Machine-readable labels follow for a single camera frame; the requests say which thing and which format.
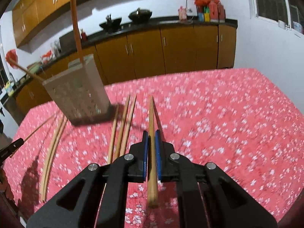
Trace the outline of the black wok left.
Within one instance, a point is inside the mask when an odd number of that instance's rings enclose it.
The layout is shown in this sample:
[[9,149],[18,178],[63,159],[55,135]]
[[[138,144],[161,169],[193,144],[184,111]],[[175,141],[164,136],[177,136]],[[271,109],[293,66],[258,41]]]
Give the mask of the black wok left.
[[111,18],[111,14],[106,16],[106,21],[99,24],[99,27],[102,28],[105,32],[112,33],[119,31],[121,29],[122,17],[116,19]]

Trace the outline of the brown upper cabinets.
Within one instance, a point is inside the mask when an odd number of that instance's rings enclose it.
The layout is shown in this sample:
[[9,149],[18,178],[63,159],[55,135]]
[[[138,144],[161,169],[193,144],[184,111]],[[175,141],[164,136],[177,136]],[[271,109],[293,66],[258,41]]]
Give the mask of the brown upper cabinets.
[[[76,0],[77,5],[89,0]],[[12,9],[12,24],[17,47],[21,47],[43,28],[70,10],[70,0],[20,0]]]

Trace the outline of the red sauce bottle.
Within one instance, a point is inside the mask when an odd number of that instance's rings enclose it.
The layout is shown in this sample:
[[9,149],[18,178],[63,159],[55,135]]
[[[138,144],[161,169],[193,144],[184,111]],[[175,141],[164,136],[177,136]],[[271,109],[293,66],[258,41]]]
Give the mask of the red sauce bottle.
[[87,37],[86,33],[84,32],[83,29],[81,29],[80,32],[81,32],[81,34],[80,34],[81,42],[86,42],[88,40],[88,37]]

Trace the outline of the window with grille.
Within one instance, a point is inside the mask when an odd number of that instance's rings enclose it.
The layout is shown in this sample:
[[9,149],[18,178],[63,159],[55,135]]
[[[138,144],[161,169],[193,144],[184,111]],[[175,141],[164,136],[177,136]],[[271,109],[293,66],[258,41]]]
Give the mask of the window with grille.
[[296,0],[253,0],[255,17],[276,23],[285,30],[303,34],[303,12]]

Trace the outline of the red hanging plastic bag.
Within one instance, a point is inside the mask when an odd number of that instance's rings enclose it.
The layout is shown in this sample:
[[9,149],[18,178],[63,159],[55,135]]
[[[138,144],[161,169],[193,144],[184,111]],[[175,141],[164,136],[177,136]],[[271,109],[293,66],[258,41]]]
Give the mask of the red hanging plastic bag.
[[16,49],[11,49],[6,53],[6,61],[7,63],[14,69],[18,69],[18,56],[16,53]]

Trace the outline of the beige perforated utensil holder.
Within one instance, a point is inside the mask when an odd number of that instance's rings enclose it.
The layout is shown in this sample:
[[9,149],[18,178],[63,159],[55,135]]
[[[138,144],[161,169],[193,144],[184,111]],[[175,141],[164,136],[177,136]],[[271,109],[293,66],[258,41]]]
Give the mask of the beige perforated utensil holder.
[[42,85],[73,126],[98,124],[112,117],[113,106],[97,70],[94,55],[76,59]]

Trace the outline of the green bowl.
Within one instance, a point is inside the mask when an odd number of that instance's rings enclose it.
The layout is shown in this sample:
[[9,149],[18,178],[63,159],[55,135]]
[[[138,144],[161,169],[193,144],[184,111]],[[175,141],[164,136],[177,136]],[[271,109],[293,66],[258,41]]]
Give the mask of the green bowl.
[[42,68],[43,68],[43,64],[40,61],[34,62],[27,66],[27,70],[32,74],[38,74],[39,72],[42,71]]

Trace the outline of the red bags and boxes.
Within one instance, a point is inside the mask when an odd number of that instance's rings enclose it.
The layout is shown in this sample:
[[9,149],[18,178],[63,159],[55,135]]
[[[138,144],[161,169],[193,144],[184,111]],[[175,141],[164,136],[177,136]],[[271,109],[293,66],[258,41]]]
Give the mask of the red bags and boxes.
[[194,0],[194,4],[200,22],[225,22],[225,9],[220,0]]

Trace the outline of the red floral tablecloth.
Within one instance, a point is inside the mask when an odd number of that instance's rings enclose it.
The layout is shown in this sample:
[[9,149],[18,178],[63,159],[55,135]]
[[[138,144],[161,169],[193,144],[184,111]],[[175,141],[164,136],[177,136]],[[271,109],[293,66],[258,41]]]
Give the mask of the red floral tablecloth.
[[[105,86],[112,104],[137,101],[129,147],[148,130],[154,97],[163,140],[197,164],[216,163],[279,222],[303,189],[303,114],[259,71],[213,70],[164,75]],[[26,138],[57,113],[4,163],[21,213],[29,218],[43,203],[39,187],[62,114],[53,102],[31,109],[13,140]],[[49,200],[90,163],[105,165],[112,121],[74,127],[68,121],[50,171]],[[159,209],[147,210],[147,185],[129,184],[125,227],[179,227],[173,184],[158,183]]]

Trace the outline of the dark cutting board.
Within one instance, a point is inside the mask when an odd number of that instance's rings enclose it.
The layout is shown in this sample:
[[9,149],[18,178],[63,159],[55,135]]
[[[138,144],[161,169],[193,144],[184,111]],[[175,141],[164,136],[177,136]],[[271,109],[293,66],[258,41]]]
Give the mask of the dark cutting board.
[[76,43],[73,31],[66,33],[59,38],[59,43],[62,52],[76,50]]

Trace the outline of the brown lower kitchen cabinets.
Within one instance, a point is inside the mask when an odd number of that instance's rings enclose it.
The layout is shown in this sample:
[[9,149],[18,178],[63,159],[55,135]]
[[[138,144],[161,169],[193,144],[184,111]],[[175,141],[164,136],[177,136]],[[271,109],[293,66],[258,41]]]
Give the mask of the brown lower kitchen cabinets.
[[83,49],[92,54],[104,85],[164,74],[234,66],[237,26],[162,25],[100,36]]

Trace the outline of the wooden chopstick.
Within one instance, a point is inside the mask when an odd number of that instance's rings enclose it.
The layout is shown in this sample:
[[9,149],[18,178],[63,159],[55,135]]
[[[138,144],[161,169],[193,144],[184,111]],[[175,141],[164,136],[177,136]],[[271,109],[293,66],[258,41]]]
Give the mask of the wooden chopstick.
[[76,0],[70,0],[70,7],[71,7],[73,33],[74,33],[74,39],[75,39],[77,54],[78,54],[80,63],[84,64],[85,62],[84,62],[84,58],[83,58],[83,52],[82,52],[82,47],[81,47],[81,39],[80,39],[80,33],[79,33],[79,28],[78,28]]
[[53,146],[54,146],[54,143],[56,141],[56,138],[58,136],[58,132],[61,128],[61,125],[63,123],[63,120],[64,120],[64,115],[61,116],[59,122],[58,122],[58,126],[56,128],[56,130],[54,131],[53,133],[53,137],[51,139],[51,142],[49,143],[49,148],[48,148],[48,153],[44,159],[44,166],[43,166],[43,172],[42,172],[42,177],[41,177],[41,181],[40,181],[40,188],[39,188],[39,201],[42,202],[43,201],[43,197],[42,197],[42,194],[43,194],[43,190],[44,190],[44,183],[45,183],[45,176],[46,176],[46,171],[47,171],[47,167],[48,167],[48,164],[49,164],[49,158],[51,156],[51,152],[53,150]]
[[116,128],[117,128],[118,113],[119,113],[119,105],[116,106],[115,115],[114,115],[114,119],[113,119],[110,144],[109,144],[109,150],[108,150],[108,160],[107,160],[108,164],[112,163],[112,158],[113,158],[113,149],[114,149],[114,141],[115,141],[115,134],[116,134]]
[[118,135],[118,139],[117,139],[117,145],[116,145],[115,154],[114,154],[114,157],[113,157],[114,161],[120,155],[123,133],[124,133],[125,123],[126,123],[126,119],[127,119],[129,101],[130,101],[130,94],[127,96],[126,102],[125,102],[125,105],[124,105],[124,110],[123,110],[122,119],[121,119],[121,126],[120,126],[119,135]]
[[149,124],[148,124],[148,184],[147,184],[147,204],[149,208],[158,207],[158,180],[157,180],[157,160],[155,146],[155,126],[154,126],[154,99],[151,96],[149,102]]
[[[37,128],[35,128],[25,139],[23,139],[24,143],[32,136],[34,135],[43,125],[45,125],[50,119],[52,119],[54,116],[56,116],[57,113],[54,113],[52,116],[50,116],[49,118],[47,118],[44,122],[42,122],[39,126],[37,126]],[[18,149],[16,149],[12,155],[10,156],[10,158],[12,158],[14,156],[14,154],[18,151]]]
[[124,133],[123,140],[122,140],[120,156],[122,156],[126,153],[126,147],[127,147],[130,127],[131,127],[131,124],[132,124],[132,118],[133,118],[133,113],[134,113],[134,109],[135,109],[136,100],[137,100],[137,96],[135,95],[134,98],[133,98],[133,101],[132,101],[131,108],[130,108],[130,114],[128,115],[128,119],[127,119],[126,131]]
[[7,62],[10,65],[13,65],[17,68],[19,68],[20,70],[22,70],[23,72],[25,72],[26,74],[28,74],[31,78],[37,79],[40,82],[44,82],[45,80],[39,76],[37,76],[36,74],[33,74],[31,72],[29,72],[28,70],[26,70],[25,68],[23,68],[22,66],[18,65],[16,61],[14,61],[13,59],[11,59],[10,57],[8,58]]
[[52,163],[53,163],[53,158],[54,158],[54,154],[55,154],[55,151],[56,151],[56,147],[57,147],[58,142],[60,140],[61,134],[62,134],[62,132],[64,130],[66,121],[67,120],[66,120],[65,115],[64,115],[63,123],[62,123],[61,128],[60,128],[60,130],[58,132],[58,136],[56,138],[56,141],[55,141],[54,146],[53,146],[53,150],[51,152],[51,156],[49,158],[49,164],[48,164],[47,171],[46,171],[46,176],[45,176],[44,190],[43,190],[43,194],[42,194],[42,197],[43,197],[43,201],[42,202],[46,201],[46,193],[47,193],[47,184],[48,184],[48,180],[49,180],[49,174],[50,174],[51,166],[52,166]]

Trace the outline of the black wok with lid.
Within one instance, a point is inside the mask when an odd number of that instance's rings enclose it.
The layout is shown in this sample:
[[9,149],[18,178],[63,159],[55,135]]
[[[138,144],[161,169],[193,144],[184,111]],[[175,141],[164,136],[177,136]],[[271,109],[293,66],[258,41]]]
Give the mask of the black wok with lid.
[[148,9],[138,8],[131,12],[128,17],[134,24],[145,24],[150,20],[152,13],[153,12]]

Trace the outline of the yellow detergent bottle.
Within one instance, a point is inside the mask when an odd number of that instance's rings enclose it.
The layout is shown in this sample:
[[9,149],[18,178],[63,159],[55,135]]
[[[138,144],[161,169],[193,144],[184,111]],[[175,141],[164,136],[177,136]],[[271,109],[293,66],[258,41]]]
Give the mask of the yellow detergent bottle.
[[11,97],[14,94],[14,87],[15,85],[13,84],[13,82],[10,81],[6,82],[5,90],[9,97]]

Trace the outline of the pink bottle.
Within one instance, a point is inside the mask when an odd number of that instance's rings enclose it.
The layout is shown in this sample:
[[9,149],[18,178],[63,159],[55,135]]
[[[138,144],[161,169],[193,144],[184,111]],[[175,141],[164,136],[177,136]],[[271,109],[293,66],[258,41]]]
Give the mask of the pink bottle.
[[187,20],[187,9],[180,6],[178,9],[178,17],[179,21],[186,21]]

